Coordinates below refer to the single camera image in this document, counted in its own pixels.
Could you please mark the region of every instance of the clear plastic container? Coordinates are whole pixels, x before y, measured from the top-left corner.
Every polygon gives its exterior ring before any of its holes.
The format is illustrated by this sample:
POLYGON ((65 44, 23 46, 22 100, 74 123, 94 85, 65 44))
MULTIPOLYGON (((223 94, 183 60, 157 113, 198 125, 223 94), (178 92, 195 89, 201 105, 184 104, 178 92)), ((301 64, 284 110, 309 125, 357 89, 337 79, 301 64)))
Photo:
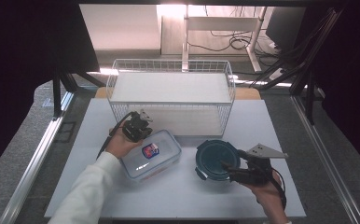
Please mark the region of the clear plastic container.
POLYGON ((140 147, 134 148, 120 162, 128 178, 136 181, 148 179, 177 161, 181 148, 166 130, 148 136, 140 147))

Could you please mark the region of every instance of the white sleeve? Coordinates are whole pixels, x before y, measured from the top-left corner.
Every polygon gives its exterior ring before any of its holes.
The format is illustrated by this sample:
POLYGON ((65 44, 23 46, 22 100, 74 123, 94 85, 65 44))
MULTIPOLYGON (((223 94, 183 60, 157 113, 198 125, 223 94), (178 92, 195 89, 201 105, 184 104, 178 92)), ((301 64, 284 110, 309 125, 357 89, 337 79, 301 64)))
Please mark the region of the white sleeve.
POLYGON ((104 199, 113 190, 117 158, 103 152, 77 178, 49 223, 98 223, 104 199))

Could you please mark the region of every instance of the wooden surface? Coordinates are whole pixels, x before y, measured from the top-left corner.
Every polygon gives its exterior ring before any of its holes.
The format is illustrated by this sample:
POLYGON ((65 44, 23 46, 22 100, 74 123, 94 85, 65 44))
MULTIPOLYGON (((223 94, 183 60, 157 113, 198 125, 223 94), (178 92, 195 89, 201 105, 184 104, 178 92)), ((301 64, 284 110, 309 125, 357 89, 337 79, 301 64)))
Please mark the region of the wooden surface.
MULTIPOLYGON (((105 98, 105 87, 101 87, 96 91, 95 98, 105 98)), ((252 88, 236 88, 236 100, 261 100, 258 90, 252 88)))

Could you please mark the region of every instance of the label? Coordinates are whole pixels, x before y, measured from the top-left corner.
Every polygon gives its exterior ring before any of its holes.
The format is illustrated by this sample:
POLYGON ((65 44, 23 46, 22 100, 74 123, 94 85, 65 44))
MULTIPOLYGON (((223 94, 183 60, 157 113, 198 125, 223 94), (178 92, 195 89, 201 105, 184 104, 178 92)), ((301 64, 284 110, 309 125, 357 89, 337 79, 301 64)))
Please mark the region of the label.
POLYGON ((151 144, 148 144, 147 146, 143 147, 142 152, 146 158, 151 159, 159 154, 159 149, 158 149, 157 145, 155 145, 154 143, 151 143, 151 144))

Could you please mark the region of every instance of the power strip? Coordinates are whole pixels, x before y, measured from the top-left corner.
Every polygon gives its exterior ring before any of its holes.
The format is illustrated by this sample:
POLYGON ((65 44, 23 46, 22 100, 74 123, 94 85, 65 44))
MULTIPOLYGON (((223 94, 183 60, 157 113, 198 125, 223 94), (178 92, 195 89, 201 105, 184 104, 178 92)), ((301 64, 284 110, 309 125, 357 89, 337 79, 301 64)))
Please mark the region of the power strip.
POLYGON ((270 75, 270 80, 274 80, 277 77, 281 76, 283 73, 285 73, 285 69, 283 68, 278 68, 276 71, 274 71, 271 75, 270 75))

